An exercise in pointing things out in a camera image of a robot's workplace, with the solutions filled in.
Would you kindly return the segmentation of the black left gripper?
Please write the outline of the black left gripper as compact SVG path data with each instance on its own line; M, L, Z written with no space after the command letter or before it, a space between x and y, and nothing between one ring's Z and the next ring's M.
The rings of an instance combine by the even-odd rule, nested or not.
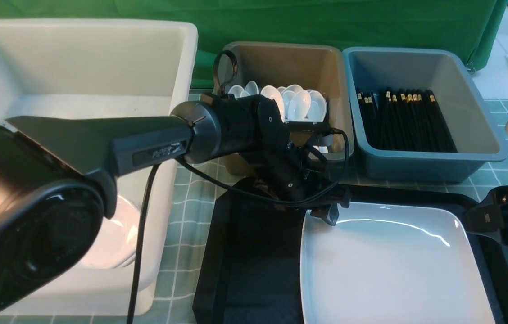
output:
M322 135L341 135L345 143L344 162L338 178L326 176L328 160L310 142ZM242 158L264 182L266 191L276 199L269 201L291 209L309 210L309 215L335 226L339 219L339 206L347 208L351 191L339 184L346 174L349 159L349 138L344 131L330 128L313 133L299 147L292 142L263 145L261 150L242 152Z

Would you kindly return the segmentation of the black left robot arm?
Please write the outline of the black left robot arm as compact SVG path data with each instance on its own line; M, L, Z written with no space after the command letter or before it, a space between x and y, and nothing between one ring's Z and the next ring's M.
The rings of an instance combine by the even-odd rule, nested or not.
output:
M290 141L277 103L201 94L168 116L59 119L17 116L0 125L0 312L58 278L90 250L118 205L118 178L150 167L138 225L127 322L133 322L145 223L159 166L176 160L229 191L325 223L349 189L313 167L313 147Z

